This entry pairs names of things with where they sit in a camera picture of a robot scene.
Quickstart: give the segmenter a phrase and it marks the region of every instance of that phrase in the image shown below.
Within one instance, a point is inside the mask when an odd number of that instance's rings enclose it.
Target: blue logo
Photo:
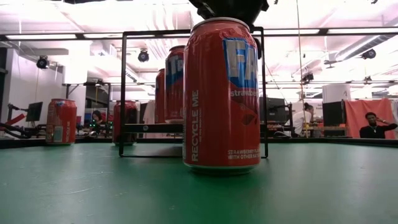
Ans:
[[[166,61],[166,86],[173,85],[183,78],[184,62],[179,55],[171,56]]]
[[[243,38],[223,39],[228,80],[238,88],[257,88],[257,49]]]

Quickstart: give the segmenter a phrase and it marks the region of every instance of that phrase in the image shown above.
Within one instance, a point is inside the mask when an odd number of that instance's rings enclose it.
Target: ceiling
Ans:
[[[270,1],[267,12],[261,12],[255,26],[273,28],[322,28],[322,27],[382,27],[398,26],[398,2],[383,0],[279,0]],[[188,0],[134,0],[67,4],[55,1],[1,1],[0,34],[57,33],[57,32],[122,32],[125,30],[191,29],[202,21]],[[379,42],[373,49],[374,59],[363,60],[358,56],[342,62],[325,65],[326,60],[336,60],[335,54],[362,44],[376,36],[329,36],[329,37],[267,37],[265,60],[267,81],[300,81],[301,72],[312,72],[318,81],[395,80],[398,78],[398,37]],[[129,40],[127,43],[127,65],[140,82],[154,82],[158,69],[171,47],[182,45],[188,39]],[[72,49],[79,41],[23,42],[26,54],[37,55],[40,49]],[[90,42],[89,77],[120,82],[121,40],[96,40]],[[137,59],[140,49],[147,49],[148,62]],[[116,54],[103,55],[101,52]],[[49,56],[51,61],[63,64],[66,55]],[[299,84],[268,84],[268,96],[298,98]],[[367,91],[385,93],[389,85],[369,85]],[[358,93],[356,86],[352,92]],[[132,87],[132,91],[147,91],[148,87]],[[310,84],[305,90],[322,92],[322,84]]]

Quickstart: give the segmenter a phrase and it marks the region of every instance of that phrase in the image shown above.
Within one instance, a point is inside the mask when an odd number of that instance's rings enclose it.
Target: green table surface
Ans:
[[[398,150],[270,144],[268,160],[234,177],[193,174],[181,159],[120,158],[111,144],[0,150],[0,223],[397,224]]]

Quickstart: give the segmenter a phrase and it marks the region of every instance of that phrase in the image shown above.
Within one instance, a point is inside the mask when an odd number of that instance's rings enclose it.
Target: red soda can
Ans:
[[[183,158],[194,171],[242,174],[260,163],[257,45],[232,18],[197,24],[185,47]]]
[[[166,58],[165,120],[167,123],[183,123],[184,47],[184,45],[172,47]]]
[[[52,99],[47,111],[45,142],[72,144],[76,139],[77,107],[73,100]]]
[[[164,68],[160,69],[156,76],[155,89],[155,124],[165,123],[164,118]]]
[[[124,104],[124,117],[125,124],[136,124],[137,123],[137,106],[133,101],[125,101]],[[115,145],[118,145],[120,142],[120,111],[121,111],[121,102],[118,100],[116,105],[113,108],[113,136],[112,142]],[[131,145],[136,141],[136,134],[126,133],[124,135],[124,143],[127,145]]]

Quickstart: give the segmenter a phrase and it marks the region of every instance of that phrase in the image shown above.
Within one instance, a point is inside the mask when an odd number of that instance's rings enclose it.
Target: can top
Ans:
[[[72,101],[72,102],[75,102],[75,100],[61,99],[61,98],[51,99],[51,101]]]
[[[214,18],[211,18],[211,19],[207,19],[207,20],[205,20],[205,21],[201,21],[201,22],[199,22],[198,24],[194,25],[193,28],[192,28],[192,30],[191,30],[191,32],[193,32],[197,27],[199,27],[199,26],[201,26],[201,25],[203,25],[203,24],[205,24],[205,23],[214,22],[214,21],[232,21],[232,22],[238,22],[238,23],[244,25],[248,30],[250,30],[250,29],[249,29],[249,26],[248,26],[245,22],[243,22],[242,20],[235,19],[235,18],[230,18],[230,17],[214,17]]]
[[[174,49],[177,49],[177,48],[181,48],[181,47],[185,47],[185,45],[177,45],[177,46],[174,46],[174,47],[170,48],[170,51],[172,51],[172,50],[174,50]]]

